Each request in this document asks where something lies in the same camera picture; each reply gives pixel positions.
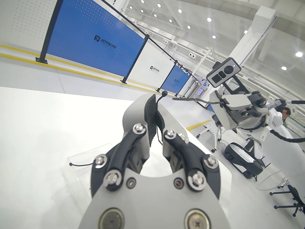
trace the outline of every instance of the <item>dark hair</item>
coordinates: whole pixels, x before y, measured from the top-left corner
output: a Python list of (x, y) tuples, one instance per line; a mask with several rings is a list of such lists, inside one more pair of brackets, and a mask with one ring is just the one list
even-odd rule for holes
[(290, 110), (288, 107), (281, 107), (281, 106), (278, 106), (278, 107), (276, 108), (276, 111), (281, 112), (281, 113), (283, 113), (283, 110), (286, 110), (286, 111), (287, 111), (287, 114), (288, 114), (288, 115), (291, 115), (291, 110)]
[(291, 115), (291, 110), (288, 107), (284, 107), (283, 110), (286, 110), (287, 114)]

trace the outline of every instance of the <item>blue banner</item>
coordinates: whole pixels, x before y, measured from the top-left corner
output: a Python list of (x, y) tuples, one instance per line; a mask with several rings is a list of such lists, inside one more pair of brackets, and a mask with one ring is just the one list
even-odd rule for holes
[(125, 77), (143, 42), (93, 0), (64, 0), (47, 53)]
[(161, 89), (178, 94), (189, 78), (190, 75), (175, 65)]

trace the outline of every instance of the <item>railing post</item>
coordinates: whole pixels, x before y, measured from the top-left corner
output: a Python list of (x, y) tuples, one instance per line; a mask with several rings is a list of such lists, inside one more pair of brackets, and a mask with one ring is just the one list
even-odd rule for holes
[(171, 74), (172, 70), (174, 69), (175, 65), (178, 63), (177, 60), (175, 60), (174, 62), (174, 66), (172, 67), (171, 71), (169, 72), (169, 74), (167, 75), (167, 77), (165, 78), (165, 80), (163, 81), (162, 85), (156, 90), (158, 93), (160, 92), (161, 87), (163, 86), (164, 82), (167, 80), (167, 78), (169, 77), (169, 75)]
[(134, 62), (133, 62), (133, 64), (132, 64), (131, 68), (129, 69), (127, 75), (121, 80), (122, 83), (127, 84), (127, 83), (126, 83), (126, 80), (127, 80), (128, 76), (129, 76), (129, 74), (131, 73), (131, 71), (132, 71), (132, 69), (133, 69), (133, 67), (134, 67), (135, 62), (136, 62), (137, 59), (139, 58), (139, 56), (140, 56), (140, 54), (141, 54), (141, 52), (142, 52), (142, 50), (143, 50), (143, 48), (144, 48), (146, 42), (148, 41), (148, 39), (149, 39), (149, 35), (146, 34), (146, 35), (145, 35), (145, 38), (144, 38), (144, 43), (142, 44), (142, 46), (141, 46), (141, 48), (140, 48), (140, 50), (139, 50), (137, 56), (135, 57)]
[(37, 62), (45, 63), (45, 64), (48, 63), (47, 60), (46, 60), (46, 54), (47, 54), (47, 51), (48, 51), (48, 48), (49, 48), (49, 44), (50, 44), (50, 40), (51, 40), (52, 33), (53, 33), (53, 30), (54, 30), (54, 26), (55, 26), (56, 20), (58, 18), (58, 14), (59, 14), (60, 8), (62, 6), (62, 3), (63, 3), (63, 0), (57, 0), (57, 2), (56, 2), (56, 5), (55, 5), (55, 8), (54, 8), (54, 11), (53, 11), (50, 23), (49, 23), (49, 27), (48, 27), (48, 30), (47, 30), (47, 34), (46, 34), (46, 37), (45, 37), (45, 41), (43, 42), (40, 57), (36, 58)]

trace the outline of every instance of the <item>caster wheel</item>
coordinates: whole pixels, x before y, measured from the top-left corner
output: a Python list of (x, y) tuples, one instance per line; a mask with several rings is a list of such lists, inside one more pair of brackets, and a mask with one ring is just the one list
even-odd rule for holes
[(246, 171), (243, 173), (246, 179), (251, 179), (253, 177), (252, 173), (250, 171)]
[(224, 157), (228, 160), (228, 161), (232, 161), (234, 159), (234, 156), (232, 156), (230, 153), (225, 153)]

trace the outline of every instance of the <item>camera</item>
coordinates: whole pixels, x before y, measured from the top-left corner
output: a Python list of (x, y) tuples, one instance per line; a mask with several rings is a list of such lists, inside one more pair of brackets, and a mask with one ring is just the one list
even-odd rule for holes
[(241, 67), (229, 57), (222, 63), (215, 63), (213, 70), (207, 75), (207, 80), (213, 87), (218, 87), (240, 71)]

